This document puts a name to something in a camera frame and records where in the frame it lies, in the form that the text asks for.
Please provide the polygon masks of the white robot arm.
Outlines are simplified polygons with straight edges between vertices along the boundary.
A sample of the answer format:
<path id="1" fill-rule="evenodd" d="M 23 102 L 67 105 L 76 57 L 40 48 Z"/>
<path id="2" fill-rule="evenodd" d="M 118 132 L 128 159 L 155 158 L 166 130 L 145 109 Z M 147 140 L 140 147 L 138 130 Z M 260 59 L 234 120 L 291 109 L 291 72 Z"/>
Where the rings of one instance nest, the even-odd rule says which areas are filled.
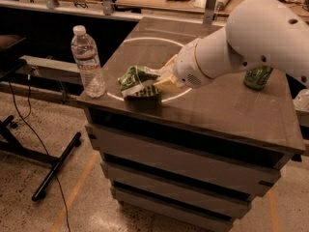
<path id="1" fill-rule="evenodd" d="M 154 86 L 165 92 L 200 88 L 229 73 L 267 66 L 309 80 L 309 25 L 277 0 L 245 0 L 226 25 L 186 44 L 160 70 Z"/>

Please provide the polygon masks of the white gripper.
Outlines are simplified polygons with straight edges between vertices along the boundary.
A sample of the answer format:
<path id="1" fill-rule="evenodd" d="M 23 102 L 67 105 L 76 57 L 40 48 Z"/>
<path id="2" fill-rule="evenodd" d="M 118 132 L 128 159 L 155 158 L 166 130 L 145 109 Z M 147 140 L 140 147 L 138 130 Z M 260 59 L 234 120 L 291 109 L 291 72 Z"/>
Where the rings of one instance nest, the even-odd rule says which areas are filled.
<path id="1" fill-rule="evenodd" d="M 158 70 L 160 76 L 172 74 L 159 80 L 154 87 L 161 92 L 178 93 L 183 85 L 190 88 L 200 88 L 212 83 L 212 79 L 206 76 L 198 65 L 196 47 L 200 39 L 195 39 L 186 44 L 180 52 L 173 55 L 165 65 Z"/>

